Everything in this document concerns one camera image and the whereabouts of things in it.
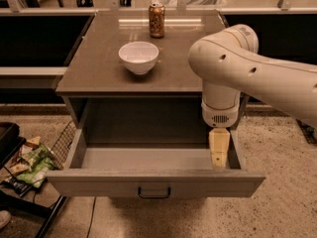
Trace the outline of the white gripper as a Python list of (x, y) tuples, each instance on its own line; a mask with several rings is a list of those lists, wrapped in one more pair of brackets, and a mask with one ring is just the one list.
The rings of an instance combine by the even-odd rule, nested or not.
[(202, 117), (207, 125), (214, 127), (209, 132), (211, 161), (215, 167), (225, 168), (228, 162), (230, 133), (226, 129), (238, 120), (239, 106), (218, 110), (201, 103)]

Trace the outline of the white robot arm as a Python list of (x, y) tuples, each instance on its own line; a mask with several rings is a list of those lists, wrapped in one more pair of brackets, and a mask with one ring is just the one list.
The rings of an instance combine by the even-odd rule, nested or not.
[(212, 128), (212, 164), (229, 162), (231, 128), (238, 122), (245, 93), (317, 127), (317, 68), (308, 63), (272, 59), (258, 54), (259, 39), (247, 25), (235, 25), (195, 42), (188, 62), (202, 79), (202, 116)]

